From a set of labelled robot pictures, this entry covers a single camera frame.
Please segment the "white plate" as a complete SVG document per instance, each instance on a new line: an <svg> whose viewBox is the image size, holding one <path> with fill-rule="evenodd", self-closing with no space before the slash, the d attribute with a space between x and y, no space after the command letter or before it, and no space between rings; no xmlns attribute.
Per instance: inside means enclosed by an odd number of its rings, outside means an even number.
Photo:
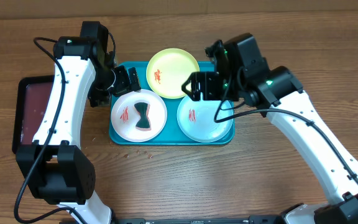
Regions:
<svg viewBox="0 0 358 224"><path fill-rule="evenodd" d="M149 120L151 130L141 131L135 127L140 119L134 105L145 102L150 105ZM115 132L130 142L146 142L156 137L167 121L167 107L156 93L141 89L120 96L112 106L111 124Z"/></svg>

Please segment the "green and red sponge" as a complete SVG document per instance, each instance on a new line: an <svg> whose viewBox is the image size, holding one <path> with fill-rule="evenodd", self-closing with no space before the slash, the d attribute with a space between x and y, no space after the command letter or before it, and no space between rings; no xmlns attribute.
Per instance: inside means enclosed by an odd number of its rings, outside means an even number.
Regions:
<svg viewBox="0 0 358 224"><path fill-rule="evenodd" d="M140 119L136 123L135 127L141 131L151 130L151 124L149 120L150 105L145 102L138 102L134 105L134 108L137 114L140 116Z"/></svg>

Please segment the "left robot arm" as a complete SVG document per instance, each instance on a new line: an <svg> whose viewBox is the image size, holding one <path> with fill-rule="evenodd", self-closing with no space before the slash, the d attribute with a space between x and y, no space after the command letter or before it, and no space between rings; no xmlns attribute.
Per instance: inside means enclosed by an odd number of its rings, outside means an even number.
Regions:
<svg viewBox="0 0 358 224"><path fill-rule="evenodd" d="M48 56L55 65L52 90L43 120L30 144L16 151L24 176L18 192L30 190L35 198L68 212L77 223L116 223L113 210L95 191L96 173L81 151L81 124L85 105L96 107L140 90L135 68L118 66L114 40L98 21L84 21L77 37L53 41Z"/></svg>

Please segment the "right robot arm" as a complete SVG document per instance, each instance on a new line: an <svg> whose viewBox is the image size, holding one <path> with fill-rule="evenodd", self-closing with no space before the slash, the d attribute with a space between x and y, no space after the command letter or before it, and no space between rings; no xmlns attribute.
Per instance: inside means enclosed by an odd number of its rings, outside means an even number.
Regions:
<svg viewBox="0 0 358 224"><path fill-rule="evenodd" d="M270 69L254 36L245 33L205 50L212 72L194 72L181 89L194 101L235 101L276 126L319 181L326 203L299 203L249 223L358 223L358 161L315 110L303 85L284 66Z"/></svg>

